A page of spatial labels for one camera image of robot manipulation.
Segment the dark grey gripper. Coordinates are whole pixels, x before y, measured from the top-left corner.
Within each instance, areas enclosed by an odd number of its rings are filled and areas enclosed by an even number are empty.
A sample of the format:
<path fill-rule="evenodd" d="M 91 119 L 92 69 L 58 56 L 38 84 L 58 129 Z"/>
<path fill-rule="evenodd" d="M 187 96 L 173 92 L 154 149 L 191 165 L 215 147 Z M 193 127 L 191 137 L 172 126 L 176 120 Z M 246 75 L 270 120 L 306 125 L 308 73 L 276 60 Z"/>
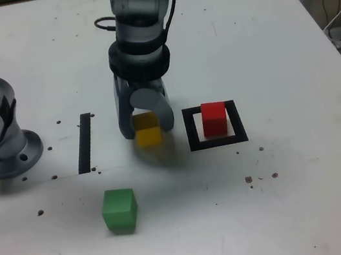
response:
<path fill-rule="evenodd" d="M 134 82 L 114 76 L 114 96 L 118 126 L 124 138 L 135 138 L 135 130 L 131 121 L 134 108 L 155 113 L 163 131 L 171 131 L 174 128 L 174 113 L 162 78 L 154 81 Z"/>

